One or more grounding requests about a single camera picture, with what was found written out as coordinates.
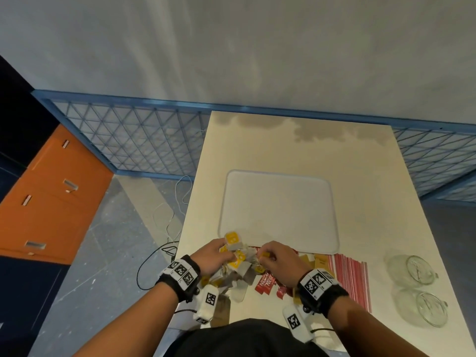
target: black shirt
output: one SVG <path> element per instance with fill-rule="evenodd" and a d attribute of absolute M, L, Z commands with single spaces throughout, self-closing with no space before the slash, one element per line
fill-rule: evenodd
<path fill-rule="evenodd" d="M 224 327 L 185 332 L 164 354 L 164 357 L 172 356 L 327 357 L 327 354 L 312 342 L 299 342 L 288 328 L 250 318 Z"/>

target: person's left arm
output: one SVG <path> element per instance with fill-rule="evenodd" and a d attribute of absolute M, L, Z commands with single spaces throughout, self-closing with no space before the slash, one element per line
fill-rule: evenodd
<path fill-rule="evenodd" d="M 190 256 L 200 267 L 202 275 L 212 275 L 223 263 L 235 258 L 232 252 L 219 252 L 223 245 L 224 238 L 214 239 Z M 152 356 L 178 303 L 175 291 L 164 282 L 158 283 L 75 355 Z"/>

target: wrist strap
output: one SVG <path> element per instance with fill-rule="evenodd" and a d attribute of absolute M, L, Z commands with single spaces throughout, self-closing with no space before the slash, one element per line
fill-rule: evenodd
<path fill-rule="evenodd" d="M 188 255 L 176 259 L 161 273 L 158 281 L 169 285 L 177 294 L 178 302 L 191 302 L 200 281 L 200 267 Z"/>
<path fill-rule="evenodd" d="M 297 286 L 303 305 L 326 318 L 336 299 L 349 295 L 339 282 L 322 268 L 306 273 Z"/>

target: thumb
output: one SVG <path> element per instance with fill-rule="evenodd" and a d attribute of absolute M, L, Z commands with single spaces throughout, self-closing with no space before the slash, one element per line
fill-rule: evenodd
<path fill-rule="evenodd" d="M 233 262 L 236 260 L 235 253 L 227 251 L 220 253 L 221 263 Z"/>
<path fill-rule="evenodd" d="M 273 269 L 274 269 L 274 266 L 276 265 L 276 261 L 271 260 L 268 257 L 261 257 L 261 258 L 259 258 L 259 264 L 261 264 L 267 270 L 270 270 L 271 273 L 272 273 Z"/>

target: person's right arm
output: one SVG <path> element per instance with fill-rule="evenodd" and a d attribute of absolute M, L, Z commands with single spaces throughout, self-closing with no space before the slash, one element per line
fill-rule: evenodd
<path fill-rule="evenodd" d="M 262 256 L 263 252 L 270 252 L 271 257 Z M 287 287 L 295 288 L 311 270 L 289 246 L 275 241 L 262 246 L 258 258 Z M 330 307 L 327 318 L 352 357 L 427 357 L 349 297 L 339 297 Z"/>

